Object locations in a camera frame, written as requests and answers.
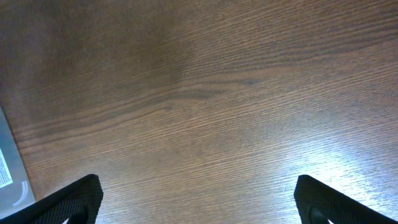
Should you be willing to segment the clear plastic container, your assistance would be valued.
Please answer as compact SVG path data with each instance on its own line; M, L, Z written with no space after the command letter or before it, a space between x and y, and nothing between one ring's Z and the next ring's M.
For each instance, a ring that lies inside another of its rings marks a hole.
M1 219L35 203L21 155L1 110Z

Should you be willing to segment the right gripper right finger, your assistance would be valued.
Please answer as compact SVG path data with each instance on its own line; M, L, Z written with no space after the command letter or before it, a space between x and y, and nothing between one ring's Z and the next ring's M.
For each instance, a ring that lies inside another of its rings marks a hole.
M309 175L300 175L294 199L302 224L397 224Z

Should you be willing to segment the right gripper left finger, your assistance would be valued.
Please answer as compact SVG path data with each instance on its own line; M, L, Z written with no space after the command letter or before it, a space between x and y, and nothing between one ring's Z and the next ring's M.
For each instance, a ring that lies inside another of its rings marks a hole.
M103 190L95 174L86 175L42 200L1 219L3 224L95 224Z

